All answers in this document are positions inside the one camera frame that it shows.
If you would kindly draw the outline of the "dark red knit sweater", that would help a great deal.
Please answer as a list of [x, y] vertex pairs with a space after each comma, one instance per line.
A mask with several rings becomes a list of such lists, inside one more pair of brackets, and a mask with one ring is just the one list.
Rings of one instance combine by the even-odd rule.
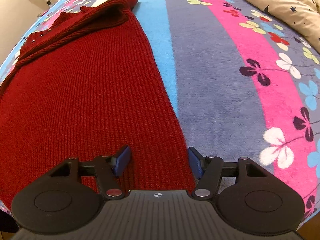
[[1, 200], [69, 157], [90, 161], [123, 146], [122, 190], [195, 186], [185, 139], [147, 36], [138, 0], [62, 12], [29, 35], [1, 85]]

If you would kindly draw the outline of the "floral striped fleece bed blanket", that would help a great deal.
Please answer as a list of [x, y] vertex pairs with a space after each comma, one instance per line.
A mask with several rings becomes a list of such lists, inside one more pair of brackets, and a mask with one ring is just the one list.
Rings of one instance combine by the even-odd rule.
[[[59, 0], [30, 34], [62, 12], [109, 0]], [[319, 213], [319, 51], [246, 0], [138, 0], [132, 12], [151, 46], [187, 149], [235, 162], [248, 157], [301, 197], [290, 210]]]

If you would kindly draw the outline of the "beige star pattern duvet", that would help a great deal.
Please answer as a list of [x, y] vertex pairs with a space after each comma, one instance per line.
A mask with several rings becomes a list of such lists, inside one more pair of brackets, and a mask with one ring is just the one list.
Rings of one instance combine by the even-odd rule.
[[246, 0], [300, 33], [319, 51], [319, 0]]

